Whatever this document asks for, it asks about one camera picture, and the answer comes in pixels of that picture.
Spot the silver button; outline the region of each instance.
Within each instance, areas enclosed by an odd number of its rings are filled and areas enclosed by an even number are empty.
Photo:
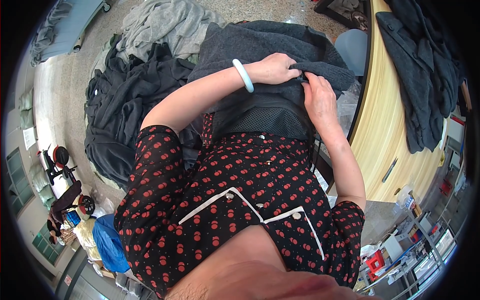
[[[294,218],[295,220],[299,220],[301,218],[301,214],[300,213],[293,213],[292,218]]]

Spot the window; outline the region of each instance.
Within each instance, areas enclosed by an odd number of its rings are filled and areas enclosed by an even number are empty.
[[[56,245],[50,244],[48,238],[50,237],[50,232],[48,231],[47,224],[42,227],[39,233],[37,233],[35,239],[33,240],[33,245],[37,248],[40,253],[51,263],[55,264],[58,256],[63,250],[63,246],[57,242]]]
[[[11,191],[10,203],[12,204],[13,212],[17,216],[25,204],[34,196],[28,178],[25,175],[19,148],[13,150],[7,156],[7,173],[7,176],[4,178],[6,186]]]

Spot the granite floor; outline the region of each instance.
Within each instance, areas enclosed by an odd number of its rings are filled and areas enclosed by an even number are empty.
[[[72,164],[78,165],[76,177],[91,186],[102,200],[108,198],[116,207],[124,193],[97,178],[84,152],[85,88],[89,71],[102,45],[119,33],[122,20],[130,7],[142,0],[112,1],[109,12],[99,14],[85,31],[82,49],[71,55],[59,55],[37,66],[35,76],[35,120],[38,146],[46,149],[50,143],[65,146]],[[309,25],[336,37],[346,28],[328,17],[313,11],[315,2],[309,0],[197,0],[207,9],[221,14],[228,22],[243,20],[272,20]],[[362,245],[374,243],[391,228],[399,216],[395,204],[368,202]]]

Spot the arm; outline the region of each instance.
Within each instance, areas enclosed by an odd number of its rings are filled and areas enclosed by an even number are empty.
[[[294,63],[286,54],[274,53],[244,68],[252,83],[281,84],[301,74],[299,70],[288,69]],[[243,86],[235,67],[190,82],[158,103],[146,115],[141,128],[165,125],[178,134],[207,108]]]
[[[305,108],[332,160],[338,193],[335,204],[352,201],[363,210],[366,205],[365,185],[357,160],[338,123],[335,93],[323,77],[308,72],[305,75],[309,80],[309,84],[302,84]]]

